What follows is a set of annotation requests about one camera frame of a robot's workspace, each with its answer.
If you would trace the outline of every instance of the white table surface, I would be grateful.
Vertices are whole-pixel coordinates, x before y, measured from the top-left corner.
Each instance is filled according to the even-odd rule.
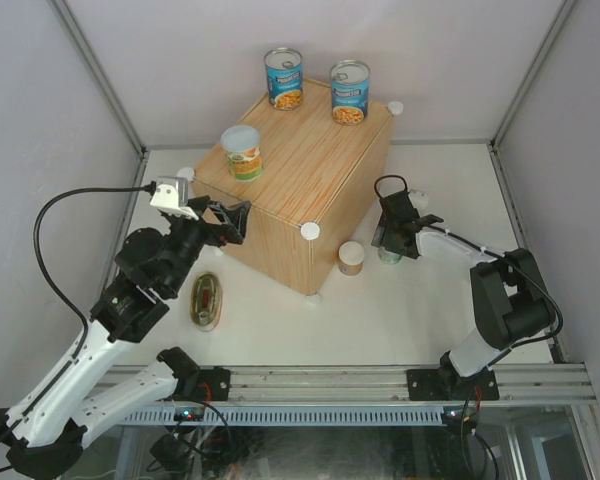
[[[151,152],[144,183],[195,166],[207,151]],[[457,233],[489,246],[516,248],[485,145],[392,146],[386,173],[401,174],[410,188],[426,192],[430,202],[424,213],[444,218]],[[370,245],[379,216],[376,202],[352,237],[365,246],[362,272],[346,277],[334,267],[320,290],[319,305],[205,247],[180,297],[167,302],[169,313],[117,363],[145,365],[163,348],[176,345],[201,365],[438,363],[475,326],[469,272],[461,278],[423,258],[383,264]],[[129,231],[147,226],[167,231],[167,222],[140,195]],[[204,271],[216,273],[224,291],[220,322],[206,333],[189,318],[191,285]],[[503,360],[550,362],[545,343],[516,349]]]

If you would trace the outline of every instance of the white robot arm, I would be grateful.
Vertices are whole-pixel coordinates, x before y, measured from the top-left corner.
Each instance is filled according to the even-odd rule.
[[[139,407],[173,395],[184,398],[198,385],[200,368],[181,349],[160,352],[136,377],[85,398],[123,353],[142,341],[169,308],[204,245],[241,244],[249,202],[231,208],[209,197],[189,200],[186,179],[161,177],[151,205],[170,223],[162,235],[132,232],[116,263],[120,271],[91,309],[91,320],[67,353],[17,405],[0,409],[0,442],[19,473],[40,480],[68,470],[99,435]],[[207,224],[209,208],[220,221]]]
[[[383,197],[377,184],[390,177],[401,179],[404,189]],[[402,177],[379,178],[375,191],[382,216],[373,245],[412,259],[431,258],[471,283],[476,328],[442,356],[437,379],[442,383],[442,396],[449,399],[456,387],[474,382],[512,348],[557,335],[562,328],[562,315],[546,293],[538,265],[528,250],[496,253],[454,234],[435,215],[421,217]],[[511,290],[506,287],[512,287],[514,292],[509,293]],[[556,318],[557,327],[550,335],[520,342],[549,328]],[[423,382],[410,385],[414,383],[421,388]],[[466,398],[466,388],[460,390]],[[412,393],[419,392],[410,389],[410,398]]]

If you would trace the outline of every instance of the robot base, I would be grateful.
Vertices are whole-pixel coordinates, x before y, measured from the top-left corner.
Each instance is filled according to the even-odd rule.
[[[409,401],[412,402],[465,401],[475,387],[482,390],[482,400],[500,399],[496,375],[493,371],[486,369],[473,377],[455,383],[453,386],[442,380],[440,368],[407,370],[407,385],[409,388]]]

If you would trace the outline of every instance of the small jar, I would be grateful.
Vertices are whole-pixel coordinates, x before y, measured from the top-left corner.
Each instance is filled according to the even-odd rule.
[[[364,247],[358,242],[346,242],[338,250],[338,269],[350,277],[362,270]]]
[[[402,255],[390,252],[384,247],[380,247],[378,248],[378,257],[380,257],[380,260],[387,265],[395,265],[400,261]]]
[[[250,181],[262,174],[260,133],[249,125],[228,128],[220,137],[229,170],[236,180]]]

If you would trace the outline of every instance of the wooden box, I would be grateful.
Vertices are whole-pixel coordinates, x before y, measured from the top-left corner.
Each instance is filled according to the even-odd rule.
[[[278,111],[264,95],[238,123],[260,132],[264,173],[251,182],[235,180],[216,144],[195,170],[193,191],[225,204],[251,201],[244,245],[225,251],[312,295],[375,200],[373,183],[384,172],[392,116],[386,105],[370,101],[361,124],[338,125],[331,118],[330,87],[305,78],[300,107]],[[317,239],[300,234],[307,222],[320,226]]]

